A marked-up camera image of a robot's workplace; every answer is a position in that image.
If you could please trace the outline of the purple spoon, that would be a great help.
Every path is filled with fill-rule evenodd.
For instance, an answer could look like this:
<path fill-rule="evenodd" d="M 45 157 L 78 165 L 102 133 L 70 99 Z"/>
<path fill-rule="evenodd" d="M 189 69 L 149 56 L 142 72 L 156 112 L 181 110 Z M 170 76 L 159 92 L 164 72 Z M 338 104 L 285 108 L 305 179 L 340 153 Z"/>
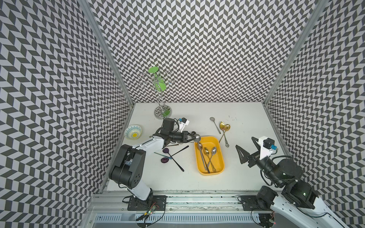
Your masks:
<path fill-rule="evenodd" d="M 164 157 L 163 158 L 163 161 L 162 161 L 162 163 L 167 163 L 167 161 L 168 160 L 173 160 L 175 163 L 176 163 L 176 165 L 179 167 L 179 169 L 182 171 L 182 172 L 184 172 L 184 169 L 182 168 L 182 166 L 173 158 L 173 156 L 169 153 L 169 149 L 168 148 L 164 148 L 163 149 L 163 153 L 165 153 L 165 154 L 167 154 L 167 155 L 169 155 L 169 157 L 168 158 L 166 158 L 166 157 Z"/>

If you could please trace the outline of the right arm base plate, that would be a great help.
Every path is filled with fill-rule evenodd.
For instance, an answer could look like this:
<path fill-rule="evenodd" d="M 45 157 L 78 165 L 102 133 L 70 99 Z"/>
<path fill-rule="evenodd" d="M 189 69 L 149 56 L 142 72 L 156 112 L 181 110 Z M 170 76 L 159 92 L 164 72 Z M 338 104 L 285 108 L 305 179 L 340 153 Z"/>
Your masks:
<path fill-rule="evenodd" d="M 238 201 L 244 211 L 268 211 L 271 207 L 271 201 L 261 194 L 241 195 L 238 197 Z"/>

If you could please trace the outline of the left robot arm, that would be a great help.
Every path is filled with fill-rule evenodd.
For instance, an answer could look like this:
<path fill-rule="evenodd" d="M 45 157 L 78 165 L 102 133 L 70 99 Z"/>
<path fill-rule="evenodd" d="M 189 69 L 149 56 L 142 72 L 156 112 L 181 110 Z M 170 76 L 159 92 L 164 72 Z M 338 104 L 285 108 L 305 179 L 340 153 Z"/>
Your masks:
<path fill-rule="evenodd" d="M 136 199 L 151 200 L 153 190 L 141 180 L 146 157 L 164 149 L 169 143 L 199 142 L 201 139 L 195 132 L 174 130 L 175 123 L 174 119 L 166 118 L 162 126 L 145 142 L 133 146 L 122 145 L 111 164 L 109 179 L 125 186 Z"/>

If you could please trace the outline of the large silver spoon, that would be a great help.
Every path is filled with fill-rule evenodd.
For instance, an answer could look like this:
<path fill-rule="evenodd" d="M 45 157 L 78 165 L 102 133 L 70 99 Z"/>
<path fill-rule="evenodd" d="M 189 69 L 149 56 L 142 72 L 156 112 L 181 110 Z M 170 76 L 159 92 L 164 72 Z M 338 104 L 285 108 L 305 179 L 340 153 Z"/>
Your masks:
<path fill-rule="evenodd" d="M 201 158 L 202 158 L 203 166 L 204 166 L 205 170 L 206 170 L 208 173 L 210 173 L 210 170 L 209 170 L 209 168 L 207 167 L 207 163 L 206 163 L 206 161 L 205 161 L 205 157 L 204 157 L 203 152 L 202 152 L 202 144 L 199 142 L 199 143 L 197 144 L 197 147 L 198 147 L 198 149 L 199 149 L 199 151 L 200 151 L 200 154 L 201 154 Z"/>

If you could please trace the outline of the yellow plastic storage box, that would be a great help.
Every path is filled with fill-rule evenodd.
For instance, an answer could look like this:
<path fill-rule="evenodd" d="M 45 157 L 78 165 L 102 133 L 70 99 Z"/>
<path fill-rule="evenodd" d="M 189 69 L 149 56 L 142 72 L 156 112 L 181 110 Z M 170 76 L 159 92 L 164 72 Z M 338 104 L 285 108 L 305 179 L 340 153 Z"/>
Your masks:
<path fill-rule="evenodd" d="M 199 173 L 204 176 L 221 174 L 225 169 L 225 163 L 218 139 L 213 136 L 204 136 L 201 138 L 200 143 L 210 173 L 203 166 L 201 154 L 195 142 L 195 157 Z"/>

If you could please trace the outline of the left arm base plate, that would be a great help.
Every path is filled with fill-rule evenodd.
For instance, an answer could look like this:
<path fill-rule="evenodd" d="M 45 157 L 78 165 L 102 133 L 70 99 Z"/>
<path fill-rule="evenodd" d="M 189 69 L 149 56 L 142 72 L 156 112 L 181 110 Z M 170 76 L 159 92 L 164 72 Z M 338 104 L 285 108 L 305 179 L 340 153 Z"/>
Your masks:
<path fill-rule="evenodd" d="M 151 209 L 151 207 L 156 206 L 157 211 L 164 211 L 166 208 L 166 195 L 156 195 L 149 197 L 147 200 L 143 201 L 134 196 L 129 196 L 129 200 L 127 201 L 128 211 L 147 211 Z"/>

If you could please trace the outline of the silver teaspoon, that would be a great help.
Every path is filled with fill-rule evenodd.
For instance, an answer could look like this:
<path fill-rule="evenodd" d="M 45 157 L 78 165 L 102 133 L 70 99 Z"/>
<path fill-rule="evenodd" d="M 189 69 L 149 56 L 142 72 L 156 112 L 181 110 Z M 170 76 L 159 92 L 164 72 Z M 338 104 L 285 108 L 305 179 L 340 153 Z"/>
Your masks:
<path fill-rule="evenodd" d="M 199 134 L 193 134 L 192 139 L 194 142 L 199 143 L 201 141 L 201 136 Z"/>

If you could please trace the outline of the gold round spoon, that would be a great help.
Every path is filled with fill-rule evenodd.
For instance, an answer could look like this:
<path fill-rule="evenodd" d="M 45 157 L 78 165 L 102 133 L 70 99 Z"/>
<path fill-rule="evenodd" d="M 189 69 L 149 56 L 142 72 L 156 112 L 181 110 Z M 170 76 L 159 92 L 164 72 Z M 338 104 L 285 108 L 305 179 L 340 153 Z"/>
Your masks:
<path fill-rule="evenodd" d="M 225 137 L 225 133 L 229 131 L 231 126 L 229 124 L 224 124 L 223 122 L 220 123 L 220 129 L 223 131 L 223 136 L 221 137 L 220 141 L 223 137 Z"/>

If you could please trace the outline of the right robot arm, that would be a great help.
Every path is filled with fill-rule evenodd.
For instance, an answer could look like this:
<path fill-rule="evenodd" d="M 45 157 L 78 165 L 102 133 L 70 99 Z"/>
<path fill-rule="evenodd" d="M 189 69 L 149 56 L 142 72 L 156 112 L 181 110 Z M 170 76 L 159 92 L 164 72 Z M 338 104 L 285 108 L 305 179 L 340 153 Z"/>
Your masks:
<path fill-rule="evenodd" d="M 314 188 L 301 176 L 303 170 L 288 155 L 279 156 L 279 163 L 271 158 L 277 151 L 275 141 L 263 136 L 252 137 L 257 151 L 250 154 L 236 145 L 241 164 L 257 166 L 266 183 L 255 196 L 239 196 L 243 209 L 258 213 L 257 225 L 272 227 L 279 214 L 299 228 L 346 228 L 347 225 L 320 198 Z"/>

